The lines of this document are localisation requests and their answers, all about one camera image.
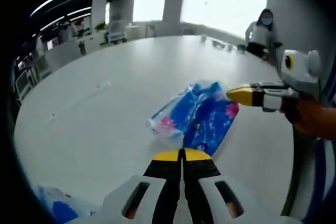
blue object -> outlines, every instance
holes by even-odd
[[[54,201],[52,215],[57,223],[67,223],[78,218],[78,214],[62,201]]]
[[[169,126],[184,134],[183,147],[213,155],[239,110],[224,93],[218,82],[189,86],[151,118],[152,130],[160,133],[158,128]]]

table surface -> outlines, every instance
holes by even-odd
[[[145,127],[170,98],[199,79],[229,87],[278,79],[248,53],[202,44],[199,36],[135,40],[84,56],[31,91],[14,142],[32,184],[58,187],[100,205],[160,145]],[[240,106],[214,161],[252,189],[272,212],[285,204],[293,166],[292,126],[278,113]]]

plastic wrapper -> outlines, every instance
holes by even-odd
[[[158,139],[177,148],[213,155],[239,111],[225,91],[219,82],[190,85],[148,119],[148,127]]]
[[[33,191],[58,224],[67,223],[78,217],[91,216],[99,209],[55,187],[34,186]]]

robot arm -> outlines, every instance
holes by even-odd
[[[285,50],[281,80],[244,84],[227,91],[227,96],[247,106],[259,106],[266,112],[280,111],[299,129],[316,137],[336,139],[336,112],[317,102],[320,96],[321,60],[314,50],[304,54]]]
[[[181,179],[185,183],[185,198],[192,218],[189,223],[301,223],[270,214],[252,192],[234,179],[221,175],[209,155],[188,148],[159,153],[143,176],[133,176],[110,193],[99,212],[71,223],[180,223],[175,222],[174,216]]]

blue tissue package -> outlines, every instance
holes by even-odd
[[[181,147],[213,155],[239,111],[222,87],[206,81],[188,86],[149,119],[149,127],[166,140],[182,137]]]

